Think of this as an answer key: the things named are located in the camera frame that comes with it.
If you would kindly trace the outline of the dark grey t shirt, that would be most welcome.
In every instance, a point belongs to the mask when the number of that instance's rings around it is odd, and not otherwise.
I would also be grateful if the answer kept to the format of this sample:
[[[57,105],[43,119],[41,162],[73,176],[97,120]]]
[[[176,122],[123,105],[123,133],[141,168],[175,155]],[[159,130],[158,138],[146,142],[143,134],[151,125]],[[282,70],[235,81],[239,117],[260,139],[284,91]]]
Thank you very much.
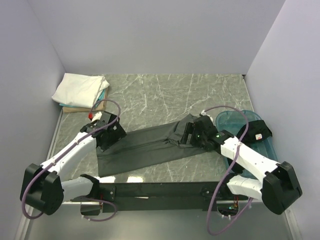
[[[186,124],[196,118],[188,114],[179,121],[131,131],[109,149],[97,149],[98,176],[108,177],[205,153],[203,148],[181,143]]]

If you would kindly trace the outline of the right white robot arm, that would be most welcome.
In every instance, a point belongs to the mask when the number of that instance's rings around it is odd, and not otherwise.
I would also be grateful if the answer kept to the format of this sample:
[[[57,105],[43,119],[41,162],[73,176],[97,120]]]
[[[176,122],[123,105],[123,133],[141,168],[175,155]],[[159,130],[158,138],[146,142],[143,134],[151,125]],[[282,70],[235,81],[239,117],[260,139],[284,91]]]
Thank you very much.
[[[294,167],[284,161],[269,159],[244,144],[227,130],[218,131],[207,115],[198,117],[185,126],[182,143],[190,142],[193,147],[208,152],[215,151],[231,159],[250,172],[254,178],[236,173],[225,173],[213,192],[222,198],[246,196],[260,200],[274,214],[281,215],[303,194]]]

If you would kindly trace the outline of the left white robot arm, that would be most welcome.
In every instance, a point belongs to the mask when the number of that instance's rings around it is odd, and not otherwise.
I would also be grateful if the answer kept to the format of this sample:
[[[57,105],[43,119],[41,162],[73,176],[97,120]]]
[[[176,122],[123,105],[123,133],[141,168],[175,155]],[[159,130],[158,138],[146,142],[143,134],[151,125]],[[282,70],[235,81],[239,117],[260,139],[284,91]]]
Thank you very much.
[[[41,214],[52,215],[64,202],[77,198],[97,201],[102,197],[100,181],[82,174],[76,179],[65,180],[66,175],[88,152],[98,148],[109,149],[126,136],[118,115],[99,112],[91,115],[91,122],[84,125],[75,138],[61,151],[43,163],[30,164],[24,172],[20,200],[23,214],[29,205]]]

